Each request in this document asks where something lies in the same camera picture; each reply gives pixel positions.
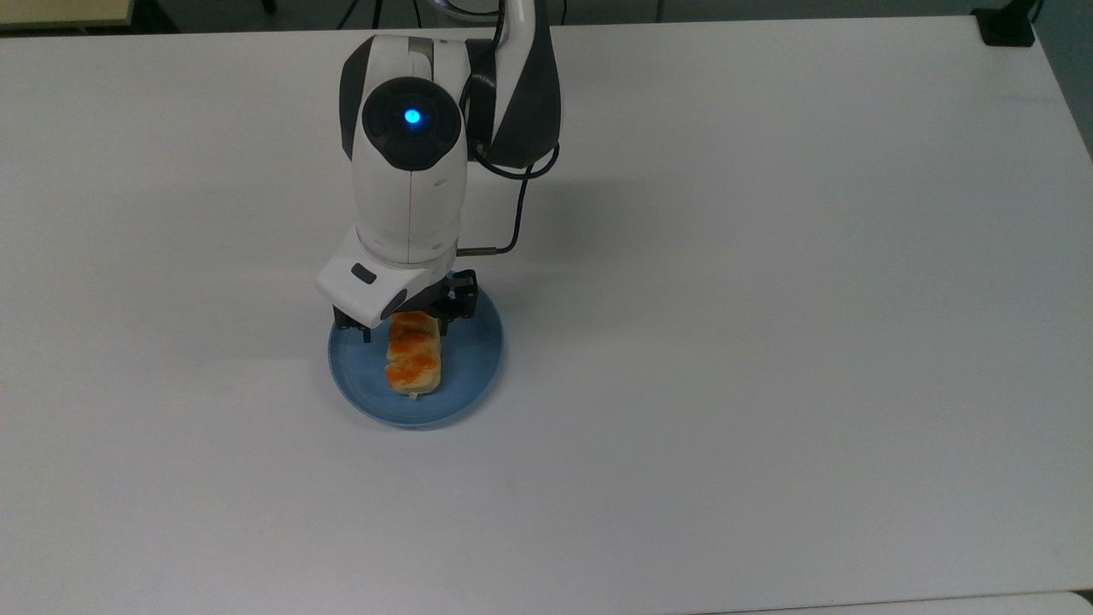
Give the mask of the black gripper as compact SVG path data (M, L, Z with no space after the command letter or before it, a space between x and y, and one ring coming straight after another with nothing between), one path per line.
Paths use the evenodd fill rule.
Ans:
M448 324L456 318L473 318L477 300L479 300L479 283L475 270L459 270L450 272L450 285L449 277L440 277L440 281L431 284L424 291L424 311L442 323ZM371 327L363 326L339 307L333 308L333 340L346 342L352 338L367 345L371 343Z

